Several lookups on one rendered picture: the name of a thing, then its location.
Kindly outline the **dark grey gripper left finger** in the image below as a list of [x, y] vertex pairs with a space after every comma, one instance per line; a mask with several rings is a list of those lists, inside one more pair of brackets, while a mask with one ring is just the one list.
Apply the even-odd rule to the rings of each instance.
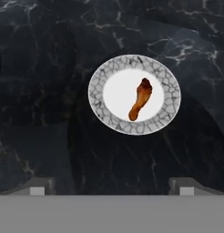
[[32, 177], [19, 187], [1, 192], [10, 196], [53, 196], [56, 194], [56, 181], [53, 177]]

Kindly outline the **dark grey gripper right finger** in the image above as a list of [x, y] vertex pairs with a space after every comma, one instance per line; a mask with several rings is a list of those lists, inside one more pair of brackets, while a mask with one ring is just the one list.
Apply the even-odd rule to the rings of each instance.
[[168, 184], [172, 196], [224, 196], [224, 192], [205, 187], [192, 177], [172, 177]]

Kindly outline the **brown chicken drumstick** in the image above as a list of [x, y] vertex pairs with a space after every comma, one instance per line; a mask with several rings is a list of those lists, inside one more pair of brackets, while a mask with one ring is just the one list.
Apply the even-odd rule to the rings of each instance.
[[128, 118], [131, 121], [137, 120], [140, 109], [147, 103], [152, 94], [152, 85], [144, 77], [137, 87], [137, 100], [128, 113]]

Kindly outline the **white plate with marbled rim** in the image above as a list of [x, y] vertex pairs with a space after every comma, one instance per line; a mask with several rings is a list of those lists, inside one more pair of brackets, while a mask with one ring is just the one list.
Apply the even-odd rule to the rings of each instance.
[[[140, 109], [137, 120], [128, 113], [137, 100], [143, 78], [152, 94]], [[169, 125], [181, 104], [181, 90], [172, 72], [159, 61], [142, 55], [122, 55], [100, 65], [87, 88], [88, 102], [96, 117], [107, 127], [131, 136], [153, 134]]]

